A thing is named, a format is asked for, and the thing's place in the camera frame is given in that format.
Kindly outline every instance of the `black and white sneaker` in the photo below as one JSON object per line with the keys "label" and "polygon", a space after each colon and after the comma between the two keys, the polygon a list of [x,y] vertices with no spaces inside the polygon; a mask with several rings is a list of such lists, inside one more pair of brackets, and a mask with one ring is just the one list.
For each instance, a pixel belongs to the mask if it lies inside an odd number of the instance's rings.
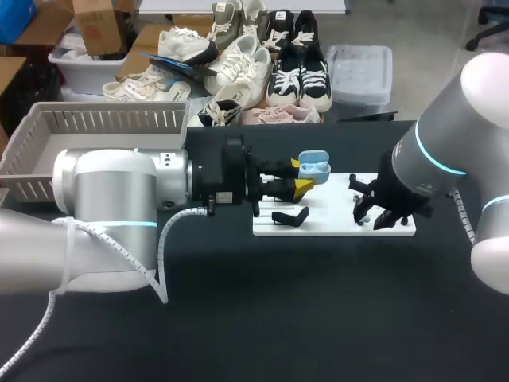
{"label": "black and white sneaker", "polygon": [[263,46],[271,53],[278,53],[281,48],[292,41],[293,14],[289,10],[275,10],[269,13],[266,40]]}
{"label": "black and white sneaker", "polygon": [[244,82],[229,84],[188,122],[188,127],[228,126],[251,99],[251,86]]}
{"label": "black and white sneaker", "polygon": [[266,100],[270,107],[297,105],[299,101],[300,59],[293,44],[286,44],[272,67]]}
{"label": "black and white sneaker", "polygon": [[293,44],[307,48],[310,45],[320,45],[318,39],[318,23],[310,10],[303,10],[295,21],[295,37]]}
{"label": "black and white sneaker", "polygon": [[319,113],[325,113],[332,106],[327,62],[318,45],[310,45],[302,60],[300,106],[314,106]]}

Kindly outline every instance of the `sneaker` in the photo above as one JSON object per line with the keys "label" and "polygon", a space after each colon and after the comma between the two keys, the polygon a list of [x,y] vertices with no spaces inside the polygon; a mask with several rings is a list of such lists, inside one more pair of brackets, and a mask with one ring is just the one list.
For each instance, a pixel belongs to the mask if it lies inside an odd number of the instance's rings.
{"label": "sneaker", "polygon": [[172,83],[173,76],[170,75],[167,71],[164,71],[157,66],[150,64],[143,73],[130,74],[123,77],[119,82],[123,83],[127,79],[131,79],[133,81],[144,84],[154,83],[159,90],[165,91],[168,84]]}
{"label": "sneaker", "polygon": [[310,10],[303,10],[295,21],[295,37],[293,44],[308,47],[311,44],[320,44],[318,40],[318,23]]}
{"label": "sneaker", "polygon": [[197,31],[173,27],[169,32],[162,31],[159,34],[157,54],[195,66],[213,62],[218,51],[214,42],[198,36]]}
{"label": "sneaker", "polygon": [[214,41],[219,50],[225,50],[239,36],[243,4],[240,0],[227,0],[212,4],[214,24],[207,39]]}
{"label": "sneaker", "polygon": [[258,49],[253,57],[244,55],[243,70],[235,82],[251,84],[251,100],[247,103],[246,109],[251,109],[262,102],[269,80],[270,64],[272,60],[267,48]]}
{"label": "sneaker", "polygon": [[204,85],[208,92],[215,95],[223,86],[232,84],[243,70],[243,56],[253,56],[257,45],[258,39],[250,34],[233,41],[209,67],[209,69],[217,72],[217,75],[204,78]]}
{"label": "sneaker", "polygon": [[127,78],[124,82],[103,85],[104,99],[108,102],[166,101],[167,93],[154,82],[141,82]]}
{"label": "sneaker", "polygon": [[318,45],[310,45],[305,51],[301,67],[300,105],[314,106],[320,113],[325,113],[332,106],[327,62]]}
{"label": "sneaker", "polygon": [[228,126],[245,108],[251,98],[249,84],[225,86],[188,122],[188,127]]}
{"label": "sneaker", "polygon": [[269,106],[298,104],[300,72],[297,50],[293,44],[286,44],[279,52],[270,75],[266,97]]}
{"label": "sneaker", "polygon": [[267,29],[267,7],[263,0],[249,0],[244,8],[241,34],[253,34],[258,43],[263,41]]}
{"label": "sneaker", "polygon": [[284,44],[292,41],[293,14],[289,10],[275,10],[269,14],[266,41],[263,46],[271,53],[277,53]]}
{"label": "sneaker", "polygon": [[309,109],[294,105],[251,109],[240,115],[241,125],[264,125],[275,123],[319,123],[320,116],[314,106]]}

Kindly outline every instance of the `pink sneaker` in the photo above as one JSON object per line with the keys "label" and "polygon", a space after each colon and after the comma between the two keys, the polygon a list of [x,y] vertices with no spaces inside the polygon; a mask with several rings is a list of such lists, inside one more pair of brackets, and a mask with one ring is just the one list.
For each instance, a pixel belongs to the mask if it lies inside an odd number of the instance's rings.
{"label": "pink sneaker", "polygon": [[314,106],[309,109],[294,105],[251,109],[240,115],[241,125],[265,125],[273,123],[318,123],[320,116]]}

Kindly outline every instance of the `white storage bin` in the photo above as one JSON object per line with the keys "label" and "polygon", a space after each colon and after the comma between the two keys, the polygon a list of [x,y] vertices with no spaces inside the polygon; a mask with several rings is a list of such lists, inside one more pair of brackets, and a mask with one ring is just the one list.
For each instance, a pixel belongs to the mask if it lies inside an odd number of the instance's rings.
{"label": "white storage bin", "polygon": [[116,81],[125,58],[120,61],[76,61],[61,59],[66,50],[55,48],[48,61],[56,64],[74,93],[103,94],[106,82]]}

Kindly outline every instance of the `olive green sneaker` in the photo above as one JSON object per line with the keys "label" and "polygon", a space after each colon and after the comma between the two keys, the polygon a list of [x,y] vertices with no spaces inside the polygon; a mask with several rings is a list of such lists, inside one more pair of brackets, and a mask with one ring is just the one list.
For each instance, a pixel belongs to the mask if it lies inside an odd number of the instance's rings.
{"label": "olive green sneaker", "polygon": [[227,0],[212,4],[214,24],[207,38],[214,41],[219,50],[225,50],[239,36],[243,4],[240,0]]}
{"label": "olive green sneaker", "polygon": [[269,14],[263,0],[250,0],[244,8],[240,34],[254,34],[258,43],[266,40]]}

